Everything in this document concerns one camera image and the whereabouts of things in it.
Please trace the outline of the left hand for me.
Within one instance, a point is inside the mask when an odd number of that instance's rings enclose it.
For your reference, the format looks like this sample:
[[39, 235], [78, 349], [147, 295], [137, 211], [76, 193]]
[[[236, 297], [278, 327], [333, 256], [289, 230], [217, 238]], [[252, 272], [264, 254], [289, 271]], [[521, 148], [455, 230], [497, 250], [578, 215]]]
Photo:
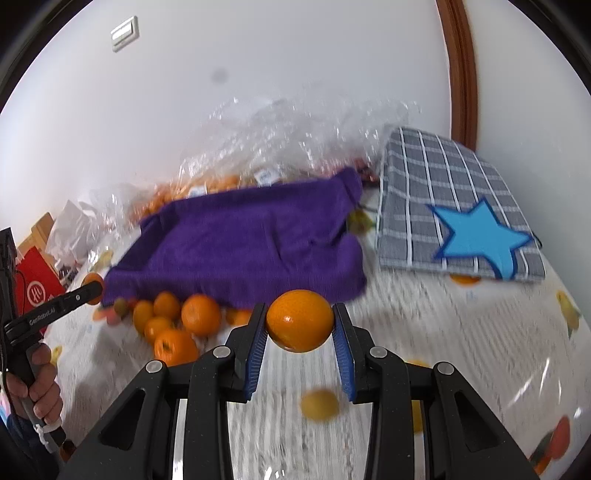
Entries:
[[50, 362], [51, 349], [40, 343], [31, 357], [32, 363], [39, 367], [38, 375], [31, 387], [11, 372], [6, 374], [7, 391], [13, 402], [14, 412], [26, 419], [27, 415], [21, 400], [29, 398], [33, 403], [33, 411], [37, 418], [46, 424], [57, 421], [63, 408], [60, 387], [56, 382], [57, 369]]

